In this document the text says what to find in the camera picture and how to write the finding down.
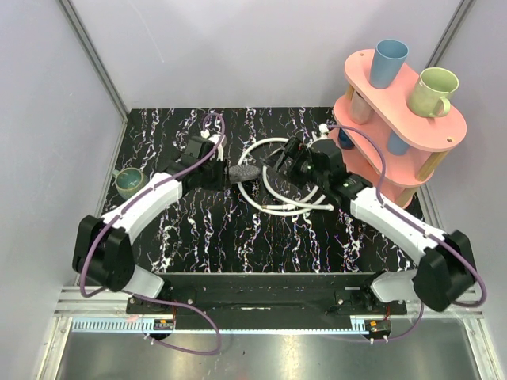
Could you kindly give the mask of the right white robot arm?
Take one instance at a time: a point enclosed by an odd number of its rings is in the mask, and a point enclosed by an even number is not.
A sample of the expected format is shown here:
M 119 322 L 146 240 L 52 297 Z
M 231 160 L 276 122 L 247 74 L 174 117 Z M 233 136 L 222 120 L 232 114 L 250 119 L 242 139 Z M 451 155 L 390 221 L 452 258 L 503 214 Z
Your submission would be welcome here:
M 384 198 L 371 182 L 347 170 L 332 140 L 307 146 L 290 138 L 264 163 L 299 188 L 318 186 L 334 207 L 374 227 L 416 264 L 414 270 L 371 277 L 359 296 L 367 313 L 377 314 L 389 302 L 409 300 L 442 312 L 475 283 L 468 237 L 458 230 L 447 234 L 433 228 Z

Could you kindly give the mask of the grey shower head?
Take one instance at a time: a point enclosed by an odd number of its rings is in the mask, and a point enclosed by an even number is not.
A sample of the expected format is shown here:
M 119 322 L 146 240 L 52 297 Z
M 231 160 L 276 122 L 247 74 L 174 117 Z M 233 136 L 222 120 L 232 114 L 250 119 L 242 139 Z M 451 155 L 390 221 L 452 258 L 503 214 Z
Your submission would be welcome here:
M 228 180 L 231 184 L 254 181 L 261 175 L 261 168 L 255 165 L 234 165 L 228 168 Z

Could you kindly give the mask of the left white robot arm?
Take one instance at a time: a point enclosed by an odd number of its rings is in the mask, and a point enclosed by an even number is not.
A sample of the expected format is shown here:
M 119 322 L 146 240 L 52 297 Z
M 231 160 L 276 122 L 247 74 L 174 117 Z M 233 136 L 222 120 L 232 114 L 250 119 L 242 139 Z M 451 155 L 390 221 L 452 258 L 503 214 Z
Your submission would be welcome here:
M 79 274 L 85 297 L 86 281 L 102 290 L 124 291 L 143 296 L 143 304 L 153 313 L 165 312 L 171 294 L 164 280 L 135 263 L 132 243 L 155 217 L 188 192 L 197 189 L 222 190 L 227 182 L 227 161 L 223 157 L 224 135 L 192 137 L 184 153 L 162 166 L 130 199 L 102 215 L 88 215 L 78 225 L 72 268 Z

